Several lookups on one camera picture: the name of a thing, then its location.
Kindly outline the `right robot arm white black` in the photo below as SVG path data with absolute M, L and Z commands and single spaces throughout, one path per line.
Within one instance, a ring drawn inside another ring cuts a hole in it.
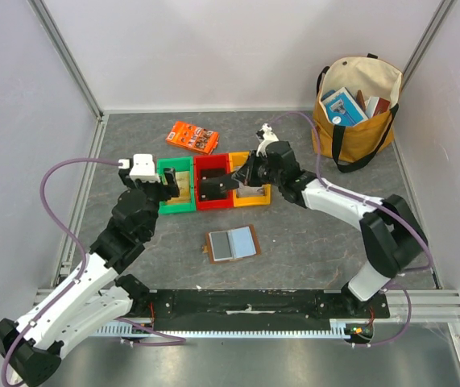
M 288 142 L 271 142 L 251 152 L 231 179 L 235 188 L 274 185 L 288 202 L 329 214 L 361 232 L 367 262 L 343 287 L 340 299 L 350 317 L 366 312 L 370 299 L 417 256 L 430 254 L 428 240 L 402 197 L 373 198 L 333 185 L 302 169 Z

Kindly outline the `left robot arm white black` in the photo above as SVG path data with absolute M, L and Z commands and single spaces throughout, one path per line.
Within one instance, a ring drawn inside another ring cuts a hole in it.
M 106 228 L 81 262 L 43 301 L 16 320 L 0 321 L 2 384 L 13 370 L 20 385 L 40 386 L 62 360 L 95 330 L 126 315 L 138 317 L 149 307 L 147 287 L 124 271 L 155 234 L 160 203 L 180 195 L 176 171 L 158 174 L 153 164 L 118 162 L 126 186 Z

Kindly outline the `black credit card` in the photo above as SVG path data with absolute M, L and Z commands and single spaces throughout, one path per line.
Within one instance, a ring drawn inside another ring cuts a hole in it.
M 227 173 L 220 177 L 203 178 L 199 184 L 200 195 L 205 195 L 207 198 L 226 195 L 228 191 L 238 188 L 238 180 L 232 173 Z

